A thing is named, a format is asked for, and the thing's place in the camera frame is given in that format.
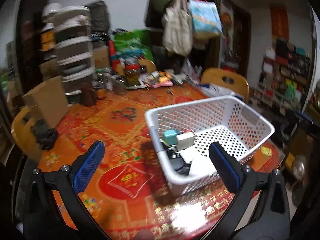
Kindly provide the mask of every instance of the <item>orange tablecloth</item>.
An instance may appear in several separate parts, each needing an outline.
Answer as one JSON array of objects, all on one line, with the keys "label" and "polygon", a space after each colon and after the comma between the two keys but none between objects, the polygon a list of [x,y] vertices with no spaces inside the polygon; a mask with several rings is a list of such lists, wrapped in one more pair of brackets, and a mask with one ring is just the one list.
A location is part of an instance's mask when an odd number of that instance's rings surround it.
[{"label": "orange tablecloth", "polygon": [[[143,228],[151,229],[156,239],[189,239],[212,227],[233,198],[221,180],[179,198],[170,194],[144,112],[205,98],[189,85],[172,90],[174,95],[166,93],[166,88],[132,90],[125,96],[108,93],[95,106],[72,106],[57,126],[54,148],[41,157],[39,168],[55,171],[73,163],[95,140],[105,144],[104,158],[79,196],[113,239],[131,239]],[[271,142],[264,146],[272,156],[259,150],[248,164],[270,172],[280,163],[279,152]],[[54,194],[66,223],[75,228],[59,194]]]}]

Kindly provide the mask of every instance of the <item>hanging bag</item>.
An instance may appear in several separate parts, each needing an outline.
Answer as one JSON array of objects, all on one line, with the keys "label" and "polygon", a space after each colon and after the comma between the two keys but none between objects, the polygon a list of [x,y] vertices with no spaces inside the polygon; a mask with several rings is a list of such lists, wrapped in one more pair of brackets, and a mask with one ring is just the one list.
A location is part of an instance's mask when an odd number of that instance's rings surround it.
[{"label": "hanging bag", "polygon": [[189,55],[192,49],[192,17],[187,0],[175,0],[173,6],[166,9],[165,17],[164,47],[181,56]]},{"label": "hanging bag", "polygon": [[221,21],[214,2],[189,0],[193,20],[193,36],[198,40],[208,40],[222,34]]}]

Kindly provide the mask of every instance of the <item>stacked containers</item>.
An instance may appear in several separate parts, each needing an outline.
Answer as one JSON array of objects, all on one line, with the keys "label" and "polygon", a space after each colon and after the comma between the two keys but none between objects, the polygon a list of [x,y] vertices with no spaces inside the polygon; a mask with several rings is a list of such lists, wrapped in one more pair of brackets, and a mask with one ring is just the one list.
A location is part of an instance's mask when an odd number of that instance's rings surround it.
[{"label": "stacked containers", "polygon": [[56,55],[66,96],[94,79],[90,10],[84,6],[68,6],[53,19]]}]

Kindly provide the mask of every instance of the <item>wooden chair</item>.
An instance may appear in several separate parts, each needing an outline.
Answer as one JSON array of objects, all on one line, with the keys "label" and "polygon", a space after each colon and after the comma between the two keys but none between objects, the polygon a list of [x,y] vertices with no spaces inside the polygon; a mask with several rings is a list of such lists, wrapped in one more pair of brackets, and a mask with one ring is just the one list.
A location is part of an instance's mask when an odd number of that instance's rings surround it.
[{"label": "wooden chair", "polygon": [[16,115],[11,124],[11,134],[25,155],[35,161],[39,161],[42,150],[40,150],[39,145],[36,143],[36,137],[31,131],[31,127],[34,126],[35,123],[31,118],[27,123],[23,120],[29,113],[30,110],[26,106]]},{"label": "wooden chair", "polygon": [[231,89],[243,96],[244,102],[247,102],[249,98],[249,84],[243,76],[237,73],[218,68],[208,68],[201,76],[201,84],[208,83]]}]

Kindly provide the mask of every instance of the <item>white tote bag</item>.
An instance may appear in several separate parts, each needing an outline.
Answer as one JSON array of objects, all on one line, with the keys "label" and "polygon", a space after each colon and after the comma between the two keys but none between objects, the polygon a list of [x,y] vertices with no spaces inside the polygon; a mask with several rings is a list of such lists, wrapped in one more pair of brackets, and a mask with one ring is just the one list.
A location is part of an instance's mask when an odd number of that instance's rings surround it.
[{"label": "white tote bag", "polygon": [[166,9],[166,20],[162,41],[164,47],[181,56],[189,55],[193,38],[187,0],[175,0],[173,6]]}]

